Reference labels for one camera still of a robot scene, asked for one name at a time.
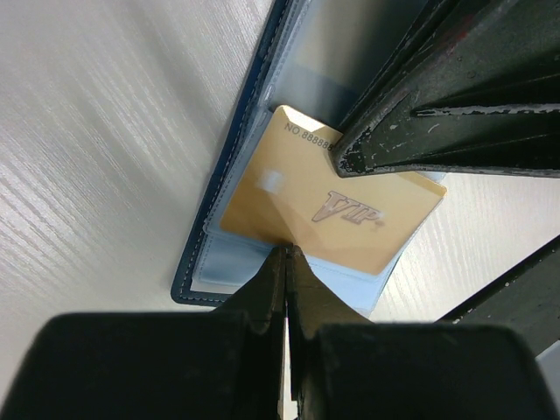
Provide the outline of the gold credit card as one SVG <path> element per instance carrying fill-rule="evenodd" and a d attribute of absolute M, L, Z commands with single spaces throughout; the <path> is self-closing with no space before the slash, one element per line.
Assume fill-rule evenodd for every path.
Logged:
<path fill-rule="evenodd" d="M 329 151 L 341 134 L 276 108 L 220 217 L 220 228 L 378 275 L 445 196 L 415 171 L 339 177 Z"/>

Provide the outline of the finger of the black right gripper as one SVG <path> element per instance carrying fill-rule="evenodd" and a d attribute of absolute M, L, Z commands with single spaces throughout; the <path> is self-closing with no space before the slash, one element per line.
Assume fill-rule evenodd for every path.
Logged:
<path fill-rule="evenodd" d="M 557 1 L 430 1 L 343 120 L 559 110 Z"/>
<path fill-rule="evenodd" d="M 331 155 L 342 178 L 392 172 L 559 175 L 559 58 L 539 57 L 457 93 L 423 79 L 346 129 Z"/>

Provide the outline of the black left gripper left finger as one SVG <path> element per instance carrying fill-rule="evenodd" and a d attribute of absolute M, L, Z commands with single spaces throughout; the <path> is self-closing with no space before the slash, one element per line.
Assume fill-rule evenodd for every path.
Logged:
<path fill-rule="evenodd" d="M 206 312 L 68 313 L 38 332 L 4 419 L 277 419 L 287 253 Z"/>

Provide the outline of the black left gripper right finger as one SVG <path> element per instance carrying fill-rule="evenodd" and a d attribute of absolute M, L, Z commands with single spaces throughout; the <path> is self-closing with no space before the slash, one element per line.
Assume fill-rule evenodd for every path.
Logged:
<path fill-rule="evenodd" d="M 291 395 L 301 419 L 556 419 L 525 340 L 497 325 L 375 324 L 286 257 Z"/>

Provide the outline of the blue leather card holder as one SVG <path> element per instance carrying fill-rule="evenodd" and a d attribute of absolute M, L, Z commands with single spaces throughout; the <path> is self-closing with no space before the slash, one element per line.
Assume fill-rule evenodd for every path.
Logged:
<path fill-rule="evenodd" d="M 424 21 L 425 1 L 275 1 L 171 286 L 218 306 L 286 242 L 357 312 L 374 309 L 443 200 L 441 175 L 341 178 L 343 121 Z"/>

